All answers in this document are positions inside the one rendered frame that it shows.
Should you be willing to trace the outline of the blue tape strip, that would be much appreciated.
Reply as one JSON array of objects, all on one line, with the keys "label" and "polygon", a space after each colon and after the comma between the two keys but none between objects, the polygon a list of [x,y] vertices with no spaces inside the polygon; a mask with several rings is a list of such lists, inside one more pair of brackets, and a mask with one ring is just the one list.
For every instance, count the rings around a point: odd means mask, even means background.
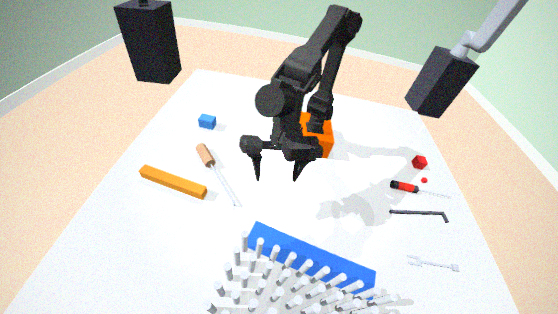
[{"label": "blue tape strip", "polygon": [[248,248],[256,251],[257,238],[264,239],[261,254],[270,257],[274,245],[280,246],[280,251],[275,261],[284,264],[290,252],[296,252],[297,256],[293,264],[290,266],[297,270],[302,266],[306,260],[311,259],[313,266],[305,272],[305,274],[313,277],[316,272],[321,268],[327,266],[330,268],[330,273],[320,280],[328,283],[331,279],[340,273],[346,274],[346,280],[335,287],[340,289],[353,283],[357,280],[363,281],[363,287],[350,292],[357,294],[369,288],[375,287],[376,271],[368,269],[363,265],[358,265],[350,260],[346,260],[338,255],[331,254],[324,249],[312,246],[296,237],[291,237],[283,232],[280,232],[272,227],[263,223],[255,221],[248,239]]}]

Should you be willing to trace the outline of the red-handled screwdriver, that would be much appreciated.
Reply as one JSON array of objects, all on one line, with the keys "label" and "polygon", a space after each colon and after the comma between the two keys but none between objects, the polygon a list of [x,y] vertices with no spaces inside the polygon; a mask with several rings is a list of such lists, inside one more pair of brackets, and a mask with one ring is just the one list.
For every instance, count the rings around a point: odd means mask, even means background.
[{"label": "red-handled screwdriver", "polygon": [[421,190],[421,189],[419,189],[418,185],[411,185],[411,184],[407,184],[407,183],[403,183],[403,182],[399,182],[399,181],[394,181],[394,180],[392,180],[390,182],[390,187],[392,189],[404,190],[404,191],[408,191],[408,192],[412,192],[412,193],[418,193],[418,191],[422,191],[422,192],[426,192],[426,193],[437,194],[437,195],[448,197],[448,198],[452,197],[452,196],[447,196],[447,195],[436,193],[436,192],[428,192],[428,191],[425,191],[425,190]]}]

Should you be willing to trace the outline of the small blue block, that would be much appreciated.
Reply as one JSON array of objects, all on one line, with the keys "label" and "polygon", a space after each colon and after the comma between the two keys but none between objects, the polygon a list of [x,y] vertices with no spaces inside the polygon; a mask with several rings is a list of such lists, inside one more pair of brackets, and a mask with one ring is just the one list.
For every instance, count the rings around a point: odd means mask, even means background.
[{"label": "small blue block", "polygon": [[203,129],[211,129],[213,130],[216,126],[216,117],[211,115],[203,114],[198,119],[199,128]]}]

